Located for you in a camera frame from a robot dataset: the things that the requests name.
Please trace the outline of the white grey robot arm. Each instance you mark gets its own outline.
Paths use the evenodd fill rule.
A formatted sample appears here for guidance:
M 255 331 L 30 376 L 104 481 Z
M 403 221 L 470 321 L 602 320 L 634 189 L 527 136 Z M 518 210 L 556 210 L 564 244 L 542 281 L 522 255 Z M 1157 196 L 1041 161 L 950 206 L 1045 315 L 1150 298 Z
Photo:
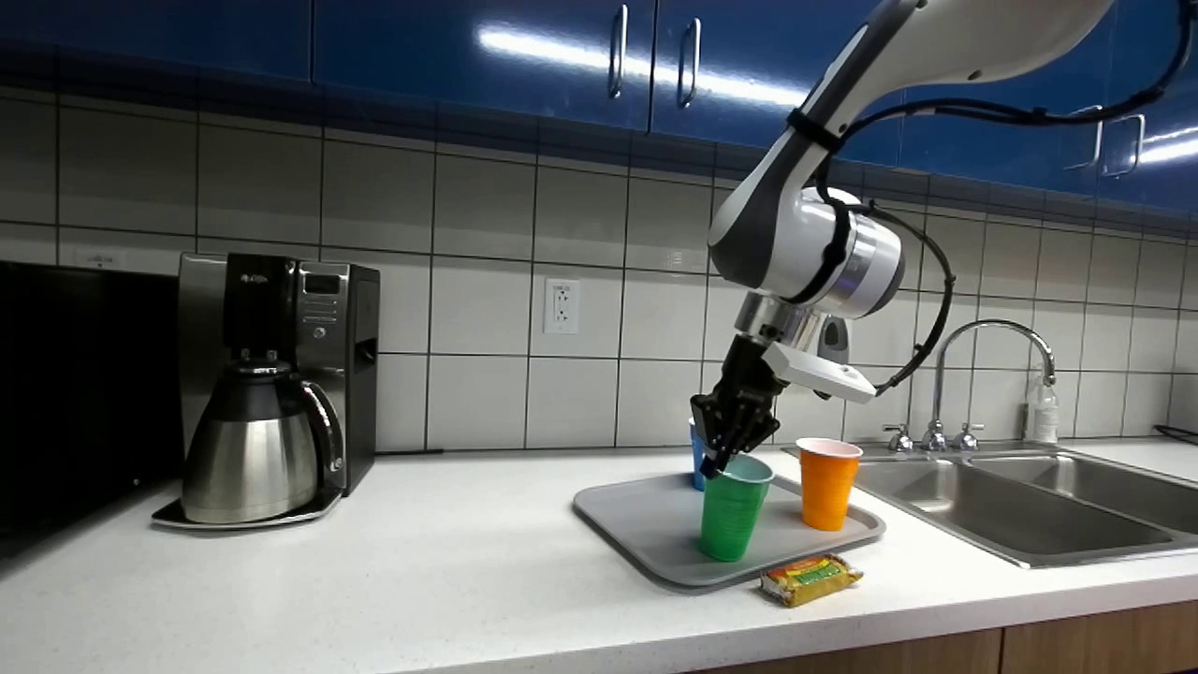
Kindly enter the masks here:
M 1075 54 L 1107 10 L 1111 0 L 879 0 L 874 8 L 710 219 L 707 259 L 723 281 L 747 290 L 747 303 L 719 383 L 690 401 L 703 477 L 719 477 L 779 430 L 775 396 L 788 387 L 876 401 L 944 338 L 956 274 L 944 249 L 923 237 L 944 274 L 937 321 L 885 383 L 853 367 L 853 321 L 889 306 L 901 284 L 905 221 L 843 191 L 836 182 L 843 159 L 901 118 L 1081 125 L 1081 113 L 937 89 L 1041 70 Z

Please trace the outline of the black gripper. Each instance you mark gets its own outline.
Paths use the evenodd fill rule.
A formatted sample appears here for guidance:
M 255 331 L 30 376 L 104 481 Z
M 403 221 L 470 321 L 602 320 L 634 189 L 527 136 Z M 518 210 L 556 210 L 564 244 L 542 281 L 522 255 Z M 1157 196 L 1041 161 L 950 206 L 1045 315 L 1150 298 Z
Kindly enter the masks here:
M 764 350 L 734 338 L 719 383 L 690 396 L 698 477 L 717 481 L 734 458 L 764 447 L 779 430 L 772 405 L 784 391 L 788 383 L 772 376 Z

